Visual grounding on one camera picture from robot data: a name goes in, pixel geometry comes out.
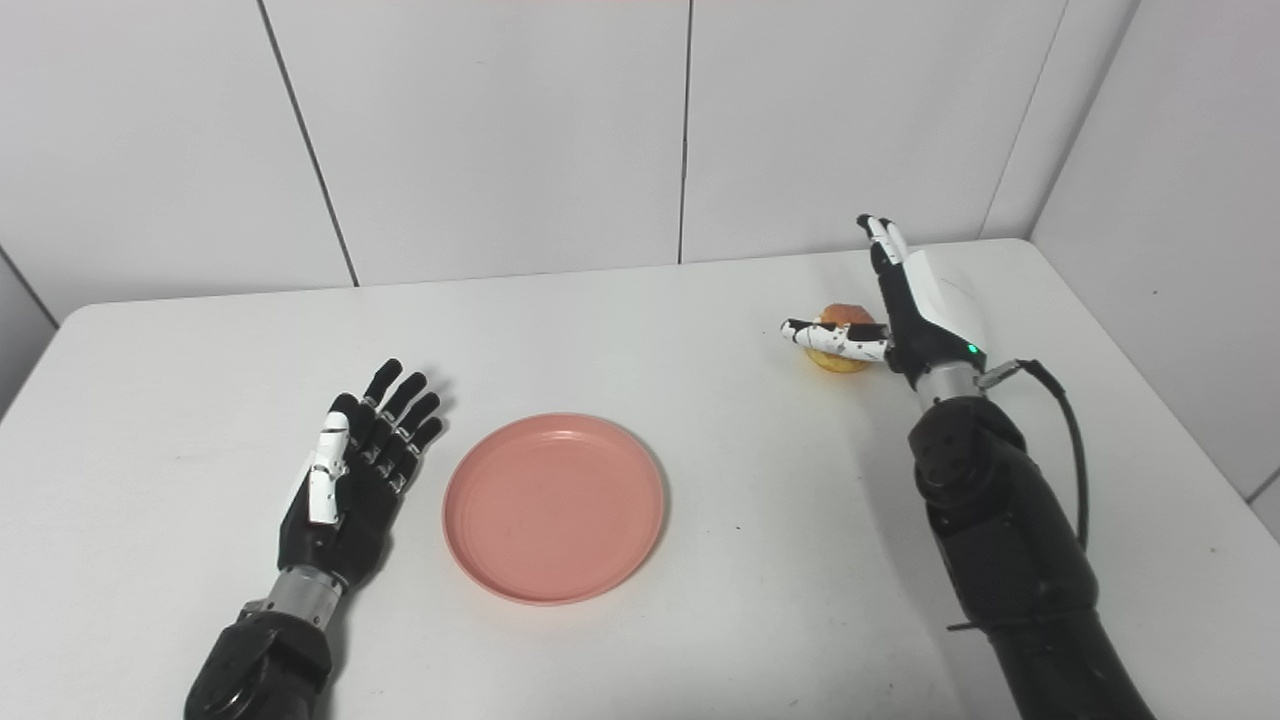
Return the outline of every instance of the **robotic hand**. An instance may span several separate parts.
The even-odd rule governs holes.
[[[343,594],[378,569],[401,495],[443,428],[440,398],[388,360],[362,400],[339,395],[280,523],[280,570],[219,635],[187,696],[187,720],[307,720],[333,661],[325,626]]]
[[[884,360],[906,377],[924,410],[908,437],[915,486],[951,584],[984,632],[1028,720],[1152,720],[1096,610],[1097,579],[1084,555],[1084,451],[1065,391],[1034,361],[986,372],[982,314],[964,277],[925,251],[910,252],[891,220],[858,219],[888,325],[791,319],[794,342]],[[1027,442],[986,391],[1020,369],[1057,398],[1075,450],[1080,489],[1073,532]]]

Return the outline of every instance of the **robot finger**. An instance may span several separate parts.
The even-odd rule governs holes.
[[[867,238],[872,241],[872,247],[879,247],[891,264],[897,265],[904,260],[904,258],[897,252],[897,247],[893,245],[893,241],[890,240],[888,232],[884,229],[884,223],[882,223],[878,218],[863,214],[859,215],[858,224],[867,231]]]
[[[408,413],[406,413],[404,416],[401,418],[401,421],[397,423],[396,434],[398,434],[406,442],[408,442],[408,438],[413,434],[413,430],[416,430],[417,427],[422,424],[422,420],[425,420],[428,415],[435,413],[435,409],[439,406],[440,406],[439,395],[435,395],[434,392],[424,395],[417,400],[417,402],[413,404],[412,407],[408,409]]]
[[[396,392],[392,393],[392,398],[383,406],[380,416],[394,421],[396,418],[399,418],[401,413],[404,411],[404,406],[408,405],[408,401],[413,400],[413,397],[422,392],[425,387],[426,375],[422,373],[413,373],[412,375],[404,378],[404,382],[402,382],[399,387],[396,388]]]
[[[360,446],[360,461],[367,465],[378,465],[387,442],[396,434],[396,427],[385,415],[379,415],[374,420],[374,429],[369,433],[369,439]]]
[[[413,433],[410,438],[404,452],[401,454],[399,459],[396,461],[394,466],[389,473],[389,479],[396,492],[404,492],[404,486],[413,478],[413,473],[417,470],[417,464],[422,457],[422,451],[426,446],[440,434],[444,429],[444,423],[439,418],[429,418],[422,427]]]
[[[404,382],[396,388],[390,400],[383,406],[383,411],[374,420],[369,438],[360,445],[360,456],[365,462],[370,465],[380,465],[383,462],[383,454],[387,450],[388,442],[393,437],[397,437],[396,419],[404,411],[408,401],[413,400],[413,396],[421,392],[424,387],[426,387],[426,375],[413,373],[408,378],[404,378]]]
[[[836,325],[790,319],[781,329],[782,337],[801,347],[863,363],[883,363],[888,348],[888,328],[878,323]]]
[[[374,420],[378,418],[378,405],[387,395],[387,388],[399,377],[401,370],[403,368],[394,357],[383,363],[383,366],[374,373],[374,379],[370,380],[364,400],[347,413],[347,419],[351,420],[351,452],[360,450],[369,439],[369,432],[374,428]]]
[[[387,393],[387,388],[392,387],[392,383],[396,382],[402,370],[404,370],[404,366],[394,357],[383,363],[383,366],[374,373],[374,379],[370,380],[369,389],[365,391],[365,404],[370,407],[378,407],[378,404],[383,401],[383,395]]]
[[[902,231],[897,228],[897,223],[888,218],[881,218],[881,223],[884,224],[884,233],[888,234],[890,242],[893,243],[893,249],[897,250],[899,258],[906,260],[906,256],[911,252],[906,246],[906,238],[902,237]]]

